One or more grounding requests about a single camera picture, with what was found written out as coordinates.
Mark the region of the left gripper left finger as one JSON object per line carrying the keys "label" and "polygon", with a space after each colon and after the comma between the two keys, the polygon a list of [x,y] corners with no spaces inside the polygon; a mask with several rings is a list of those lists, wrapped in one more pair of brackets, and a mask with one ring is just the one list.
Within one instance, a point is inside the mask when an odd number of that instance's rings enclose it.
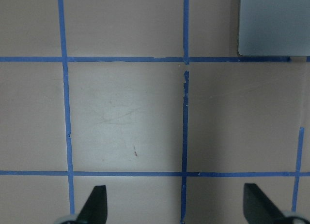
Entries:
{"label": "left gripper left finger", "polygon": [[107,190],[105,185],[94,186],[78,214],[77,224],[105,224],[108,218]]}

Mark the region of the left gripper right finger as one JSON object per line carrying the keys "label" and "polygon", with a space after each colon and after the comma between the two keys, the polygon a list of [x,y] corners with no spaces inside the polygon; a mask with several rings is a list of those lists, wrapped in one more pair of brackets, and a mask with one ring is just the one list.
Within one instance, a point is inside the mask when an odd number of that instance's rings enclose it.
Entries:
{"label": "left gripper right finger", "polygon": [[243,214],[248,224],[291,223],[255,183],[244,184]]}

